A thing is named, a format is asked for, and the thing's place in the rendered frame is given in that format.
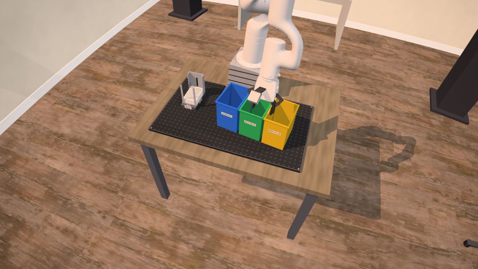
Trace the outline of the green bin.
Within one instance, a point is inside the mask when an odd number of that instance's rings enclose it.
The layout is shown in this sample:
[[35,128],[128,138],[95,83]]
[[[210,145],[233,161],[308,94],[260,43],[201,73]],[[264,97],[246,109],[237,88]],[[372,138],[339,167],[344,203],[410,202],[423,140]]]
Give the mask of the green bin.
[[271,103],[260,99],[258,105],[255,104],[255,107],[251,109],[251,102],[247,99],[239,109],[239,134],[260,141],[264,128],[263,119],[270,109]]

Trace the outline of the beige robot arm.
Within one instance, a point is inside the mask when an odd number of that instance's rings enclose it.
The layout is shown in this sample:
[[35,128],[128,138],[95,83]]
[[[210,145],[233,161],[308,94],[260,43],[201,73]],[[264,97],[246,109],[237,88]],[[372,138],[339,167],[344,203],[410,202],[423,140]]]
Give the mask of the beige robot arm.
[[[297,70],[300,66],[303,41],[292,22],[295,0],[240,0],[242,9],[261,13],[246,25],[244,48],[237,53],[237,62],[249,69],[260,69],[260,75],[270,80],[281,76],[280,69]],[[286,42],[279,38],[267,38],[269,26],[284,33],[292,43],[286,50]],[[266,89],[258,87],[249,94],[248,101],[258,105]]]

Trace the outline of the blue open-top bin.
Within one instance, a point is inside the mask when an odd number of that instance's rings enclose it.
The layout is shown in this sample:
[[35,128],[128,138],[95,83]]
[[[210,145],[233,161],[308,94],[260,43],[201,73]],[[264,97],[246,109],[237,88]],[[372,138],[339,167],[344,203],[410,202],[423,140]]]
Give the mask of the blue open-top bin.
[[236,132],[239,130],[239,109],[249,96],[248,87],[230,83],[215,101],[217,126]]

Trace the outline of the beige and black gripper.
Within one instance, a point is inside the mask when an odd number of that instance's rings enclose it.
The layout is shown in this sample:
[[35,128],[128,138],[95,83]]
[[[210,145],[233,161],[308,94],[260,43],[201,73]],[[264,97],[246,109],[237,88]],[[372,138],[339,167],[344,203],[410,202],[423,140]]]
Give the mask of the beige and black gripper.
[[[250,87],[247,91],[250,94],[252,90],[256,90],[258,87],[264,87],[266,89],[262,93],[261,99],[271,103],[272,106],[270,108],[269,115],[272,115],[275,111],[276,106],[280,105],[283,102],[283,99],[278,94],[279,79],[276,78],[270,80],[267,78],[263,78],[259,75],[255,87]],[[279,102],[276,103],[276,99],[278,99]]]

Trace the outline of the yellow bin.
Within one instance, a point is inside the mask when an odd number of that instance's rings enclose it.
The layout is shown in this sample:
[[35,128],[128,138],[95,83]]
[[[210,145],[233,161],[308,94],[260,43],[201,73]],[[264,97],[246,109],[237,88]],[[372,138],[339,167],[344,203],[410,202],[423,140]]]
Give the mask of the yellow bin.
[[292,131],[297,110],[300,105],[286,101],[276,106],[275,112],[270,114],[270,109],[264,117],[262,143],[283,149]]

